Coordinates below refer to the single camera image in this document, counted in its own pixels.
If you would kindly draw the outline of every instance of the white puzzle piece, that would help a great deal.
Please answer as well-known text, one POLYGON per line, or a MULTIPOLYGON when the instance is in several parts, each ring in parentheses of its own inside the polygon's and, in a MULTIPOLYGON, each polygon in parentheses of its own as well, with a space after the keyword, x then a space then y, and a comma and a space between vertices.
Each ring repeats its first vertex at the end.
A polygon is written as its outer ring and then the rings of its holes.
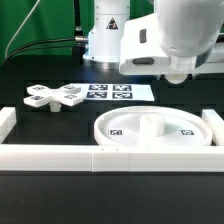
POLYGON ((16 124, 16 110, 14 107, 4 107, 0 111, 0 144, 5 140, 16 124))
POLYGON ((33 107, 41 107, 53 101, 74 106, 81 103, 84 99, 79 84, 69 84, 59 89, 50 89, 46 86, 35 85, 28 87, 27 92, 32 96, 24 98, 24 103, 33 107))

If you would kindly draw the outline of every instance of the white plastic part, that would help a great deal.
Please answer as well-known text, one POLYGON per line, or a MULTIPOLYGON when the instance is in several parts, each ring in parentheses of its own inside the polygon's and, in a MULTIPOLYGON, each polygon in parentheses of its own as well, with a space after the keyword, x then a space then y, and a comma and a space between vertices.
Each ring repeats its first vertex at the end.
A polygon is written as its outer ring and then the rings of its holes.
POLYGON ((156 0, 154 14, 125 24, 120 73, 164 74, 172 83, 183 82, 188 74, 223 73, 224 47, 215 44, 223 21, 224 0, 156 0), (143 43, 141 30, 146 34, 143 43), (134 63, 142 58, 154 63, 134 63))
POLYGON ((213 131, 213 142, 217 146, 224 146, 224 121, 215 110, 202 110, 202 119, 213 131))
POLYGON ((74 106, 83 102, 84 96, 81 93, 81 86, 78 84, 69 84, 59 89, 50 89, 46 86, 35 85, 27 88, 30 97, 24 98, 24 103, 33 107, 41 107, 50 102, 52 112, 59 112, 59 103, 74 106))
POLYGON ((165 107, 136 106, 109 111, 101 115, 94 124, 94 137, 99 145, 107 146, 202 146, 211 145, 212 131, 204 121, 193 114, 165 107), (162 116, 165 119, 164 134, 161 134, 163 122, 159 125, 140 128, 142 116, 162 116))
POLYGON ((140 135, 146 138, 164 134, 165 118, 160 114, 145 114, 140 118, 140 135))
POLYGON ((94 0, 94 27, 89 32, 89 50, 84 59, 119 63, 120 41, 129 20, 130 0, 94 0))
POLYGON ((0 170, 224 172, 224 147, 1 145, 0 170))
POLYGON ((224 21, 223 0, 156 0, 154 9, 160 46, 179 59, 197 58, 212 49, 224 21))
POLYGON ((51 112, 60 112, 61 104, 58 101, 52 101, 49 103, 51 112))
POLYGON ((0 111, 0 144, 5 140, 16 124, 16 110, 14 107, 4 107, 0 111))

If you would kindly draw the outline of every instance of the white foam block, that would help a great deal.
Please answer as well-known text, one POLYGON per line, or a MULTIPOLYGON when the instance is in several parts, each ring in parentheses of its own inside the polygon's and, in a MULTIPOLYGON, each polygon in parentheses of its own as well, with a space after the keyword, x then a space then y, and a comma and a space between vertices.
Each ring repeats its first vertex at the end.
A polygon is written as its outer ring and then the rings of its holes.
POLYGON ((224 146, 224 121, 213 109, 202 110, 202 119, 213 131, 212 140, 217 146, 224 146))
POLYGON ((215 149, 203 146, 191 149, 167 147, 148 152, 130 152, 129 172, 223 172, 224 154, 219 150, 217 152, 215 149))
POLYGON ((2 145, 0 170, 91 172, 92 153, 96 150, 98 147, 2 145))
POLYGON ((0 143, 8 136, 16 124, 16 110, 14 107, 4 107, 0 111, 0 143))
POLYGON ((113 147, 102 148, 92 155, 92 171, 124 171, 128 172, 128 151, 113 147))

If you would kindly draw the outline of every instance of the cross-shaped block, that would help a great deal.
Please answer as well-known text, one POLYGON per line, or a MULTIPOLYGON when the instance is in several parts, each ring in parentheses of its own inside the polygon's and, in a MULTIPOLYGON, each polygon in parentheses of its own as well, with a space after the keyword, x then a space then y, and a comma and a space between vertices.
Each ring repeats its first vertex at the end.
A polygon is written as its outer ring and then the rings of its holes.
POLYGON ((24 103, 33 107, 41 107, 50 102, 60 102, 68 106, 81 103, 84 99, 79 84, 69 84, 59 89, 50 89, 46 86, 35 85, 27 88, 32 95, 23 99, 24 103))

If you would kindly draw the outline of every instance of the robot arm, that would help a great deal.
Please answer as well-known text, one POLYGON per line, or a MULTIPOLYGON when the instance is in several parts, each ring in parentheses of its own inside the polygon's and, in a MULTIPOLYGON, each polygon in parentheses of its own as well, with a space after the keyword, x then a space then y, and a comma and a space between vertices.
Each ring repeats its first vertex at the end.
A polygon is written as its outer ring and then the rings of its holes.
POLYGON ((155 0, 154 8, 154 14, 126 23, 122 74, 224 71, 224 47, 216 44, 224 21, 224 0, 155 0))
POLYGON ((94 0, 94 27, 89 32, 85 64, 97 68, 118 69, 120 41, 129 20, 130 0, 94 0))

